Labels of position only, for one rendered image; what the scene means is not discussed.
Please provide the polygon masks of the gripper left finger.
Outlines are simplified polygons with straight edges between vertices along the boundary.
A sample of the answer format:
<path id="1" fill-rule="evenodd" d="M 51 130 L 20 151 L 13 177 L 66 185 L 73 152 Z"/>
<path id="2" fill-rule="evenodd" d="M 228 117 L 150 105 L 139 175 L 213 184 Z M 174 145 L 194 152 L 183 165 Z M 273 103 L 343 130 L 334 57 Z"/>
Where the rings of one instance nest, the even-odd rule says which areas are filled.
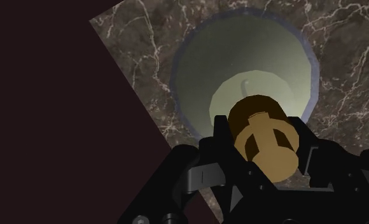
<path id="1" fill-rule="evenodd" d="M 218 201 L 222 224 L 240 224 L 249 208 L 244 199 L 265 189 L 264 173 L 235 149 L 225 115 L 215 117 L 213 135 L 198 147 L 173 147 L 117 224 L 195 224 L 185 211 L 205 188 Z"/>

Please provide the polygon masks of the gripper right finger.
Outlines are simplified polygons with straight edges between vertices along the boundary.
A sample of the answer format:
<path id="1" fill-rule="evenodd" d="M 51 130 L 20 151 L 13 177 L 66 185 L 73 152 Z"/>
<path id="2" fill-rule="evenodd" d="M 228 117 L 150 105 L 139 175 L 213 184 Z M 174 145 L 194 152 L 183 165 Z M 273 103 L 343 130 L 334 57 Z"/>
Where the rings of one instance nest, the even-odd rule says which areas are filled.
<path id="1" fill-rule="evenodd" d="M 318 138 L 298 118 L 289 118 L 299 135 L 299 171 L 309 176 L 301 193 L 302 224 L 369 224 L 369 150 L 357 156 L 335 141 Z"/>

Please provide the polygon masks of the brown wooden cylinder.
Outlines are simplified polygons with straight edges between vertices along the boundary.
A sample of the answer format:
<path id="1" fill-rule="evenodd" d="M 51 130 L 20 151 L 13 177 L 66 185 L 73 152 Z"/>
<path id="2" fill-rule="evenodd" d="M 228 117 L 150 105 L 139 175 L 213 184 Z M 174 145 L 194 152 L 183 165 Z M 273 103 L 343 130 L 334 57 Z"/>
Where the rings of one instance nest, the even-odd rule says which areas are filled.
<path id="1" fill-rule="evenodd" d="M 273 183 L 292 176 L 298 168 L 299 135 L 273 98 L 252 95 L 235 103 L 228 124 L 237 151 L 254 162 Z"/>

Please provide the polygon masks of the pale green bowl blue rim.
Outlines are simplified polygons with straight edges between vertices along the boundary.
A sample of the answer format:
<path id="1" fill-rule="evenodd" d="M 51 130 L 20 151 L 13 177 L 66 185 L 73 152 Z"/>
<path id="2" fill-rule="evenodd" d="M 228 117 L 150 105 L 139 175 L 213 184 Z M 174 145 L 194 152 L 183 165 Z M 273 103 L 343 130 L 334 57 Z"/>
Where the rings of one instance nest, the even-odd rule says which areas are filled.
<path id="1" fill-rule="evenodd" d="M 319 95 L 319 61 L 295 26 L 256 8 L 221 12 L 196 26 L 177 50 L 170 77 L 176 111 L 195 139 L 216 115 L 249 95 L 267 95 L 306 122 Z"/>

